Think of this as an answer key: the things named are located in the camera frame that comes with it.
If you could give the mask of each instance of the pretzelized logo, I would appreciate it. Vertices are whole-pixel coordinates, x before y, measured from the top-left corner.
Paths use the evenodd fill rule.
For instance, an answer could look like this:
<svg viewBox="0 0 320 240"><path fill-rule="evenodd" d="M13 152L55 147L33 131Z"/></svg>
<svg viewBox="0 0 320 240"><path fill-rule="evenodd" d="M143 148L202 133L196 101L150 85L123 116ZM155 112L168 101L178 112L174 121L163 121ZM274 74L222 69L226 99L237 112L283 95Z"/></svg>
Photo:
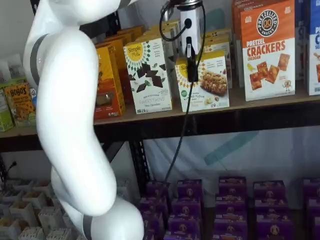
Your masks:
<svg viewBox="0 0 320 240"><path fill-rule="evenodd" d="M279 25L278 15L275 11L264 10L256 21L256 28L262 37L270 37L275 33Z"/></svg>

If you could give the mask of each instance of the product packaging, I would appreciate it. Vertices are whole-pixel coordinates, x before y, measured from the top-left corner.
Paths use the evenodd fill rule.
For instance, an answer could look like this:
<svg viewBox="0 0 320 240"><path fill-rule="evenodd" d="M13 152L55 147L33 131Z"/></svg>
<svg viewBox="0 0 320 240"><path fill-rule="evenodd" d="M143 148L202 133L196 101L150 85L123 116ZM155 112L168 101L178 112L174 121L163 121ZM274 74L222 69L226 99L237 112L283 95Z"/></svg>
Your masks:
<svg viewBox="0 0 320 240"><path fill-rule="evenodd" d="M182 111L187 111L191 83L188 80L186 58L175 64ZM198 68L198 81L193 83L189 111L229 107L229 93L223 50L202 55Z"/></svg>
<svg viewBox="0 0 320 240"><path fill-rule="evenodd" d="M258 5L240 11L245 99L294 95L295 2Z"/></svg>
<svg viewBox="0 0 320 240"><path fill-rule="evenodd" d="M19 236L19 240L46 240L41 227L26 227Z"/></svg>
<svg viewBox="0 0 320 240"><path fill-rule="evenodd" d="M126 110L115 48L111 45L96 49L99 58L99 79L94 119L122 116Z"/></svg>
<svg viewBox="0 0 320 240"><path fill-rule="evenodd" d="M0 219L1 239L18 240L20 234L21 229L17 220L12 221L5 217Z"/></svg>
<svg viewBox="0 0 320 240"><path fill-rule="evenodd" d="M283 198L286 197L286 186L282 180L255 181L253 195L255 198Z"/></svg>
<svg viewBox="0 0 320 240"><path fill-rule="evenodd" d="M59 208L46 206L41 209L38 216L45 235L48 235L53 228L66 227Z"/></svg>
<svg viewBox="0 0 320 240"><path fill-rule="evenodd" d="M150 36L124 47L137 114L172 110L172 95L161 37Z"/></svg>

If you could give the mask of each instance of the orange box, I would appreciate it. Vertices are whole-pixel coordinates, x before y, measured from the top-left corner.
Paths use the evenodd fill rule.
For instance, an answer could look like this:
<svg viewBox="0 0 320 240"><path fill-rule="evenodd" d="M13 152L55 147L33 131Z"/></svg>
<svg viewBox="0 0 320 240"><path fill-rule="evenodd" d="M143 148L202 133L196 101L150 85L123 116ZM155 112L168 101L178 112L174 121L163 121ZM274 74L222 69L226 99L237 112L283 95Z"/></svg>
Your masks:
<svg viewBox="0 0 320 240"><path fill-rule="evenodd" d="M126 110L119 78L115 48L110 44L96 49L99 59L99 80L94 119L121 116Z"/></svg>

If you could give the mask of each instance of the pretzel crackers box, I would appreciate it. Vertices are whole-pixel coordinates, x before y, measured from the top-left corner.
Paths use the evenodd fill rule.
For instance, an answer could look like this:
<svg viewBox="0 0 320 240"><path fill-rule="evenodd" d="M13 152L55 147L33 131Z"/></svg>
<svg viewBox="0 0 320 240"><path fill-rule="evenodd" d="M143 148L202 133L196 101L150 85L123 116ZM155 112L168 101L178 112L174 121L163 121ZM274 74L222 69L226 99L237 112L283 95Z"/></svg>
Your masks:
<svg viewBox="0 0 320 240"><path fill-rule="evenodd" d="M172 110L165 43L159 36L141 38L124 47L137 114Z"/></svg>
<svg viewBox="0 0 320 240"><path fill-rule="evenodd" d="M191 83L188 81L186 58L175 64L182 111L187 111ZM198 82L193 83L190 112L229 107L225 51L202 55L198 68Z"/></svg>
<svg viewBox="0 0 320 240"><path fill-rule="evenodd" d="M295 2L240 12L245 99L295 94Z"/></svg>
<svg viewBox="0 0 320 240"><path fill-rule="evenodd" d="M320 2L306 2L307 26L307 91L309 95L320 94Z"/></svg>

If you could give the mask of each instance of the white wall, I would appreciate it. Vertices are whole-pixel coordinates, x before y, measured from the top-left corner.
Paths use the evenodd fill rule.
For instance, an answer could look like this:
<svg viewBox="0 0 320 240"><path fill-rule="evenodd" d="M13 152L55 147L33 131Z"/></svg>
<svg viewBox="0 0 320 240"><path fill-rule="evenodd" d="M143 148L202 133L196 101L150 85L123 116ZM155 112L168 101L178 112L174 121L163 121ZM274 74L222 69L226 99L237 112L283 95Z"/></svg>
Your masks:
<svg viewBox="0 0 320 240"><path fill-rule="evenodd" d="M0 0L0 58L23 56L33 20L30 0Z"/></svg>

